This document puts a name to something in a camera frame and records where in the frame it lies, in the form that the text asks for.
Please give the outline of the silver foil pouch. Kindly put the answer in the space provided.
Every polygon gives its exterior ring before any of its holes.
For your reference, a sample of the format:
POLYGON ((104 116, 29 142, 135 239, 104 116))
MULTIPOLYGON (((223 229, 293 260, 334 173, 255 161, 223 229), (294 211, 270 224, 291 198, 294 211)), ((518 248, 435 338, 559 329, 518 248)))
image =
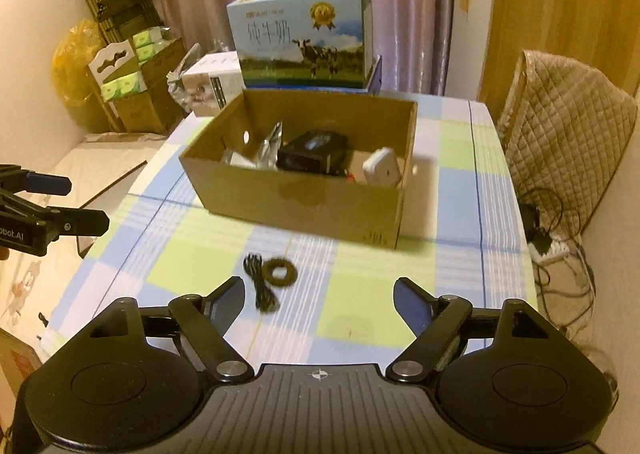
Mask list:
POLYGON ((277 170, 278 152, 282 146, 283 125, 279 121, 259 146, 254 168, 258 170, 277 170))

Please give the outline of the checkered tablecloth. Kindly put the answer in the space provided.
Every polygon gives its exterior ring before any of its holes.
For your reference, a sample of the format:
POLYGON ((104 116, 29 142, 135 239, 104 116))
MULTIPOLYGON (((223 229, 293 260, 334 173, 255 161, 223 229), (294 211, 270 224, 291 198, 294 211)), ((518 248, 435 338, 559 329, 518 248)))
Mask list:
POLYGON ((477 307, 534 302, 534 274, 514 189, 487 107, 420 95, 413 178, 395 249, 378 249, 217 217, 179 157, 203 128, 184 120, 134 182, 40 333, 58 350, 118 297, 163 305, 243 271, 246 255, 290 259, 298 272, 276 313, 247 301, 227 339, 254 365, 388 364, 411 341, 393 287, 412 279, 477 307))

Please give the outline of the dark blue flat box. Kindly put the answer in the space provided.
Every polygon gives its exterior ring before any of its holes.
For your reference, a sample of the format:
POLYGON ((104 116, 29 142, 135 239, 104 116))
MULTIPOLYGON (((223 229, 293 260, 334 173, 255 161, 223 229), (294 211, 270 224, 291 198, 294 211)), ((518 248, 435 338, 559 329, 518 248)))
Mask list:
POLYGON ((371 74, 369 76, 369 82, 366 88, 366 93, 370 95, 376 95, 380 93, 382 88, 382 62, 381 55, 376 56, 374 64, 372 66, 371 74))

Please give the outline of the cardboard box with green tissues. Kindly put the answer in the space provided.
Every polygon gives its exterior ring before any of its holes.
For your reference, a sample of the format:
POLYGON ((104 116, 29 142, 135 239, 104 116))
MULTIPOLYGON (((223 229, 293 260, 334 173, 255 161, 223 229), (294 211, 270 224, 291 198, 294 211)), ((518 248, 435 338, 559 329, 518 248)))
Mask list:
POLYGON ((168 74, 184 56, 182 40, 160 27, 96 53, 86 75, 114 131, 167 135, 178 125, 184 111, 168 91, 168 74))

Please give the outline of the large brown cardboard box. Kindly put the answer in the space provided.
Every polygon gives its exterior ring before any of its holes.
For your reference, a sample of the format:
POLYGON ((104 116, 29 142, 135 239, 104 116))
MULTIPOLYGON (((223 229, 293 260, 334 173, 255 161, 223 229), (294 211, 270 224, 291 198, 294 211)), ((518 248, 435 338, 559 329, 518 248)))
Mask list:
POLYGON ((205 209, 279 229, 393 248, 397 245, 416 133, 416 102, 395 97, 305 90, 246 90, 183 151, 180 162, 205 209), (347 140, 345 168, 331 177, 224 162, 234 151, 257 158, 275 125, 290 143, 308 131, 347 140), (388 147, 401 165, 395 186, 367 183, 361 165, 388 147))

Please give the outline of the yellow plastic bag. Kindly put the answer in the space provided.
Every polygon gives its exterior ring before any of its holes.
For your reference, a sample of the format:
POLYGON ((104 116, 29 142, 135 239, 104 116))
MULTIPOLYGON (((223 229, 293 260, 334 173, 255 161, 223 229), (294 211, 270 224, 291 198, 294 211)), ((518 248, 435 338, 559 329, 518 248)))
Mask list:
POLYGON ((51 60, 51 81, 67 108, 84 107, 92 95, 86 69, 105 47, 99 25, 84 19, 67 31, 51 60))

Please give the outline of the blue milk carton box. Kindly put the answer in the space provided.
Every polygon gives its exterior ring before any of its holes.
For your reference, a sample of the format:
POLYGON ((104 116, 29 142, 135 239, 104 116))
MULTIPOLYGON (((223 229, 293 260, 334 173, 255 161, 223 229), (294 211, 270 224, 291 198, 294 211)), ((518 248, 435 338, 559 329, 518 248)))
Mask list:
POLYGON ((368 85, 371 0, 236 0, 227 13, 249 88, 368 85))

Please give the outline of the red Doraemon figurine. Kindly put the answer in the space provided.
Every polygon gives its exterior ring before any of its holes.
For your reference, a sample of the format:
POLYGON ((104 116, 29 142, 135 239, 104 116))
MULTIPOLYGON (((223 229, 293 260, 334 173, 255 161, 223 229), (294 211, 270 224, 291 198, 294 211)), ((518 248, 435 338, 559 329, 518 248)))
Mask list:
POLYGON ((401 180, 400 162, 390 147, 378 148, 372 153, 353 151, 347 172, 357 183, 374 186, 396 187, 401 180))

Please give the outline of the white appliance box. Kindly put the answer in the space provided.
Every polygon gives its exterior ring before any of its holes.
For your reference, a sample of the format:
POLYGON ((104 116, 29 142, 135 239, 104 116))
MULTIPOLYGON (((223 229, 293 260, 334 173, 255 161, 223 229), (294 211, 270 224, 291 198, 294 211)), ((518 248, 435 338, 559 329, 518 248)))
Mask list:
POLYGON ((240 95, 244 80, 238 53, 208 53, 181 76, 186 106, 196 117, 216 117, 240 95))

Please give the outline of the black product box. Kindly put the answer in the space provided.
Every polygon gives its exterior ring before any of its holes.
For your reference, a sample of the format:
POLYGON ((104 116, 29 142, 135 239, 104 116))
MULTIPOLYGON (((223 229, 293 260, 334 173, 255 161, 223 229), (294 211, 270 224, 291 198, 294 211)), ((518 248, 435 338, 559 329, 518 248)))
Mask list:
POLYGON ((312 130, 278 150, 280 170, 336 175, 344 171, 347 137, 332 131, 312 130))

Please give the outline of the white power strip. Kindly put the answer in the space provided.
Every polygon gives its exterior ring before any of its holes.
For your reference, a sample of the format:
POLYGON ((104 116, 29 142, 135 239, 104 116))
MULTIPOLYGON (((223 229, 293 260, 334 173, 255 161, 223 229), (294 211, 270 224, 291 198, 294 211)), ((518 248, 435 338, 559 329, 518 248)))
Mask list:
POLYGON ((548 266, 563 261, 570 255, 570 246, 561 240, 552 239, 547 248, 542 247, 544 253, 538 250, 533 241, 528 243, 527 246, 532 262, 540 266, 548 266))

